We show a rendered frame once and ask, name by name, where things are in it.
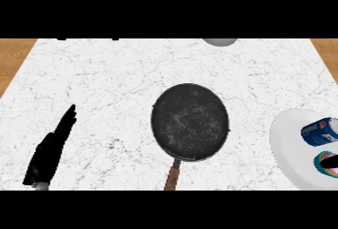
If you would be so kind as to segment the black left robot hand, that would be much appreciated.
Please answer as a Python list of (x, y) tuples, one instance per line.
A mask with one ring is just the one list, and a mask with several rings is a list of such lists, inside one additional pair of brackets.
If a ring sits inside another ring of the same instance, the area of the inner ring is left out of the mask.
[(37, 182), (50, 183), (56, 174), (72, 125), (77, 122), (75, 115), (75, 106), (71, 105), (61, 118), (56, 129), (46, 134), (41, 143), (37, 145), (22, 181), (24, 185), (33, 185)]

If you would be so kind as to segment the blue soda can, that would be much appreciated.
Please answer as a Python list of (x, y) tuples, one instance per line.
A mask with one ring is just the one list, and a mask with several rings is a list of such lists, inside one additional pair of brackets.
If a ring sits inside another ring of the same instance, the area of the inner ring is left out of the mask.
[(306, 143), (316, 147), (338, 141), (338, 119), (322, 118), (303, 127), (301, 137)]

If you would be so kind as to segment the white plate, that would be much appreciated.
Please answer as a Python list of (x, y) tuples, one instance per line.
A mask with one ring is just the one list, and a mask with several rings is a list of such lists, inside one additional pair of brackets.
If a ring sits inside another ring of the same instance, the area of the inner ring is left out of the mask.
[(269, 144), (279, 168), (300, 190), (338, 191), (338, 178), (323, 174), (315, 166), (315, 158), (322, 151), (338, 155), (338, 142), (310, 146), (303, 137), (304, 126), (323, 116), (306, 109), (289, 109), (276, 116), (270, 131)]

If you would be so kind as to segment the cupcake with teal wrapper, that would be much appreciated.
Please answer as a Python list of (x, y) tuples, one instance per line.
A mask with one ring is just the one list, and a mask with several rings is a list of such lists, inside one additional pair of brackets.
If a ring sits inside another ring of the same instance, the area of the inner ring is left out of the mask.
[(338, 155), (331, 151), (322, 151), (315, 157), (315, 167), (319, 172), (338, 179)]

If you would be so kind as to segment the grey round object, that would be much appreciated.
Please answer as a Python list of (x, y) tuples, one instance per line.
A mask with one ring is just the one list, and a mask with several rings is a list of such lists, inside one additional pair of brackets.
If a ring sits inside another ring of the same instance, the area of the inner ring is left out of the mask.
[(236, 38), (205, 38), (205, 42), (214, 47), (227, 47), (236, 41)]

